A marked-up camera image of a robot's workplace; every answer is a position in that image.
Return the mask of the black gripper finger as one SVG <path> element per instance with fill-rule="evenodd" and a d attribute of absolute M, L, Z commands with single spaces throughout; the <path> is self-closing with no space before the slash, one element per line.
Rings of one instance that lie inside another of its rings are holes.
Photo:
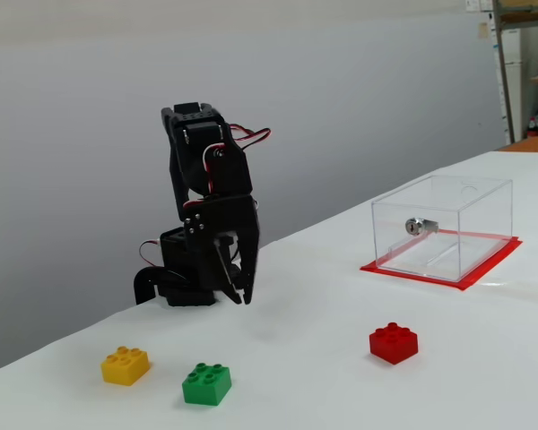
<path fill-rule="evenodd" d="M 246 305 L 251 302 L 256 276 L 256 263 L 259 247 L 259 225 L 254 223 L 239 233 L 239 253 L 241 256 L 240 286 Z"/>
<path fill-rule="evenodd" d="M 212 273 L 215 288 L 223 292 L 233 303 L 240 305 L 242 299 L 231 277 L 232 260 L 230 247 L 232 245 L 232 238 L 215 238 L 213 240 Z"/>

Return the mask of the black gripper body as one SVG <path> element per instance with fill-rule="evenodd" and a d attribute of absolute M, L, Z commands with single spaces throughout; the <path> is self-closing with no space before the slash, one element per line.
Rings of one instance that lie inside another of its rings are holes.
<path fill-rule="evenodd" d="M 251 195 L 186 202 L 182 220 L 189 247 L 206 247 L 222 235 L 235 234 L 246 247 L 259 246 L 259 223 Z"/>

